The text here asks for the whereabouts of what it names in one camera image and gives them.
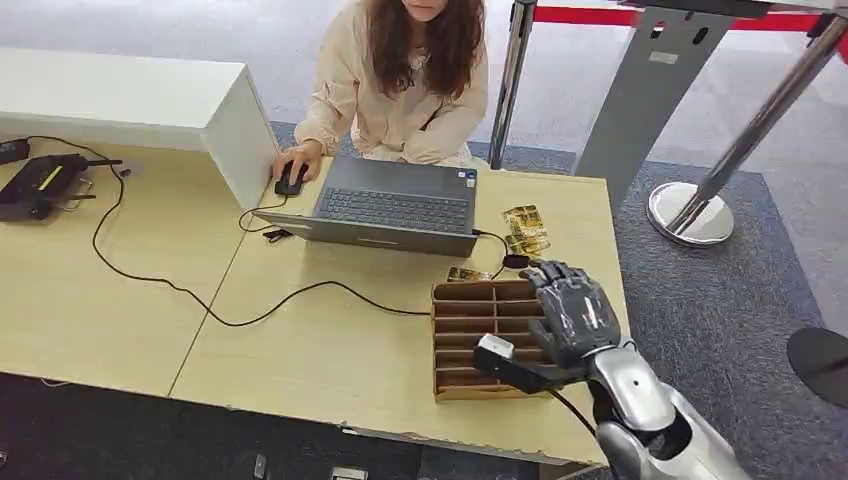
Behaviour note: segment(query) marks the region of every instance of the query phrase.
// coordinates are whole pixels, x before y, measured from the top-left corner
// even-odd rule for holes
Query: laptop
[[[255,215],[311,241],[470,257],[477,171],[338,156],[312,217]]]

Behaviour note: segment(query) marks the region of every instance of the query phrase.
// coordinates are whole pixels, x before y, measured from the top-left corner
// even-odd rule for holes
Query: stanchion base
[[[697,185],[683,182],[657,187],[651,193],[647,205],[651,225],[669,239],[689,247],[709,247],[727,240],[733,233],[733,212],[719,197],[710,200],[707,208],[682,234],[667,228],[697,190]]]
[[[810,390],[848,408],[848,338],[823,328],[803,328],[789,337],[786,354]]]

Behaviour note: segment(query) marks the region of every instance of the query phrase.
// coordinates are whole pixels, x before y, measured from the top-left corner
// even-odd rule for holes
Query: white floor
[[[272,119],[297,122],[323,30],[345,1],[3,0],[0,45],[245,62]],[[494,103],[512,2],[487,5]],[[537,24],[511,143],[579,151],[627,38],[624,28]],[[650,159],[715,163],[805,43],[800,33],[731,32]],[[475,140],[488,141],[493,116],[492,109]],[[745,165],[765,175],[825,321],[843,334],[848,334],[846,152],[848,66],[834,59]]]

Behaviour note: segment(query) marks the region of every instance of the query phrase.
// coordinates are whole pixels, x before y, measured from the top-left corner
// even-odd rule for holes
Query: metal stand
[[[733,213],[717,197],[718,192],[827,65],[846,31],[848,19],[835,17],[700,185],[668,183],[651,193],[648,218],[660,233],[693,247],[714,245],[730,237]]]
[[[789,337],[786,355],[810,390],[848,408],[848,338],[824,328],[803,328]]]
[[[606,179],[613,213],[734,17],[746,13],[690,12],[683,9],[686,2],[679,3],[680,9],[649,6],[640,15],[571,172]]]
[[[509,26],[509,44],[507,46],[504,74],[501,80],[501,93],[498,98],[498,111],[495,114],[495,126],[489,146],[489,163],[492,170],[500,170],[503,153],[509,136],[509,124],[518,93],[518,82],[524,68],[524,57],[533,29],[533,14],[538,0],[515,0]]]

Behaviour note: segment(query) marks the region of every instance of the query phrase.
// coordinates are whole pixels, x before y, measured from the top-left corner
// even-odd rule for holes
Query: long brown hair
[[[427,23],[424,84],[428,90],[450,98],[462,95],[478,61],[483,20],[483,0],[448,0],[442,13]],[[369,41],[380,91],[393,96],[411,87],[412,26],[401,0],[371,1]]]

